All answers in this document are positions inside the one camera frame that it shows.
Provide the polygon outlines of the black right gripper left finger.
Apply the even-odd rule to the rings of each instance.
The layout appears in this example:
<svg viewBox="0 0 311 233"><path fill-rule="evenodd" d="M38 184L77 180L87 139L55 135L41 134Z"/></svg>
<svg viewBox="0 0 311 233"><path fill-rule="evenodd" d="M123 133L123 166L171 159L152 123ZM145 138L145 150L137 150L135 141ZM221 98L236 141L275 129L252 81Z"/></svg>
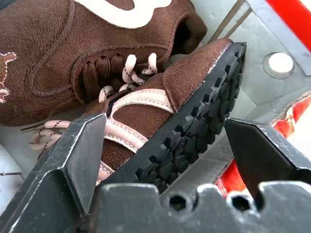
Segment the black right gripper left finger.
<svg viewBox="0 0 311 233"><path fill-rule="evenodd" d="M106 115L83 116L39 159L0 217L3 233L71 233L99 173Z"/></svg>

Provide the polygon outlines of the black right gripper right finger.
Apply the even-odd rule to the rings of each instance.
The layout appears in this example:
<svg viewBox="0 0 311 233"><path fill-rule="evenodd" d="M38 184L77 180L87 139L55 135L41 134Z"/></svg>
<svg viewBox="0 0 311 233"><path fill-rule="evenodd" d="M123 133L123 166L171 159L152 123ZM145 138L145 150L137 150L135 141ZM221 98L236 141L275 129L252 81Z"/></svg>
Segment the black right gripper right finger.
<svg viewBox="0 0 311 233"><path fill-rule="evenodd" d="M259 186L264 182L311 183L310 159L272 126L229 117L225 131L240 176L259 206Z"/></svg>

